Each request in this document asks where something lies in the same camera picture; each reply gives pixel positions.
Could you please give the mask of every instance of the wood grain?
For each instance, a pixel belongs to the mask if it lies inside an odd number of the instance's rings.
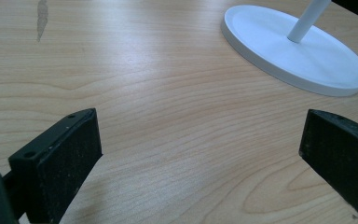
[[[307,110],[358,122],[358,94],[286,85],[220,31],[232,6],[308,2],[47,0],[38,42],[38,1],[0,1],[0,172],[96,107],[104,155],[62,223],[358,223],[297,155]],[[358,53],[358,16],[332,4],[317,25]]]

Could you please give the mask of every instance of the white pole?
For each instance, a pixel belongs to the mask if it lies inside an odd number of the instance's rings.
[[[312,0],[287,38],[295,43],[300,43],[304,35],[322,15],[330,2],[331,0]]]

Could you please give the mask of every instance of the light wood surface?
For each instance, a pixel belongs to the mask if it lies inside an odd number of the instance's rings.
[[[309,108],[358,122],[358,94],[286,85],[220,31],[236,5],[308,3],[0,0],[0,172],[96,107],[104,155],[62,223],[358,223],[297,154]],[[317,25],[358,53],[358,16],[331,4]]]

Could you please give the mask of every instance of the white round base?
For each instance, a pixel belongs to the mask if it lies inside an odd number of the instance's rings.
[[[358,56],[312,26],[299,44],[287,38],[298,18],[265,7],[230,8],[222,23],[228,43],[270,75],[329,96],[358,92]]]

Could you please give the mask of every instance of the white lamp base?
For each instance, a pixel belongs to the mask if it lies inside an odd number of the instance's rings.
[[[287,38],[298,18],[266,7],[230,8],[222,23],[228,43],[268,74],[329,96],[358,92],[358,56],[312,26],[300,43]]]

